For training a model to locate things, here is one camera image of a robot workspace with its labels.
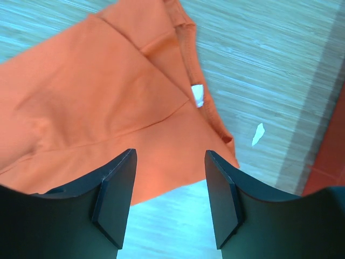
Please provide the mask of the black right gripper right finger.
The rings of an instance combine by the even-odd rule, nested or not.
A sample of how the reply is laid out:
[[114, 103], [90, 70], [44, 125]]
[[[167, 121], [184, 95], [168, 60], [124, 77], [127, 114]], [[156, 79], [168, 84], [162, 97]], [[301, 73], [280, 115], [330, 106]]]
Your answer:
[[223, 258], [344, 258], [344, 188], [298, 196], [233, 167], [214, 151], [205, 174]]

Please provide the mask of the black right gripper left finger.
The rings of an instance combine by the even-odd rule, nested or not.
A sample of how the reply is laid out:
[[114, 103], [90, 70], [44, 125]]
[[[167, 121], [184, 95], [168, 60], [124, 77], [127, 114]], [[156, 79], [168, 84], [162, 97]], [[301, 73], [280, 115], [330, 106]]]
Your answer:
[[1, 187], [1, 258], [116, 258], [136, 176], [128, 149], [45, 194]]

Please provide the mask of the orange t-shirt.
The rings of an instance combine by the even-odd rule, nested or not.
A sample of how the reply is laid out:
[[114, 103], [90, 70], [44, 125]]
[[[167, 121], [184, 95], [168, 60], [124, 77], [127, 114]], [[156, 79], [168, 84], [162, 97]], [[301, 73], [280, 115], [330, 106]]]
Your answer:
[[132, 204], [238, 166], [179, 1], [118, 1], [1, 64], [1, 184], [45, 193], [133, 148]]

